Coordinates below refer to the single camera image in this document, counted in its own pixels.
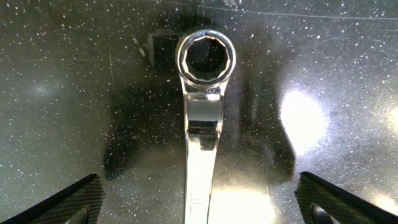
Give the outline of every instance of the scratched surface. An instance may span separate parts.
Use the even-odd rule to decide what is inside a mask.
[[[303,223],[310,171],[398,214],[397,1],[0,4],[0,220],[96,172],[100,223],[183,223],[176,72],[147,36],[212,25],[237,52],[210,223]]]

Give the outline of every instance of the chrome wrench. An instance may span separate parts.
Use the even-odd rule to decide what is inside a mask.
[[[218,41],[225,52],[223,63],[210,72],[195,70],[187,59],[189,48],[204,39]],[[213,170],[223,127],[223,97],[236,64],[236,53],[227,36],[216,30],[203,29],[179,40],[175,60],[183,90],[187,147],[184,223],[205,224],[208,221]]]

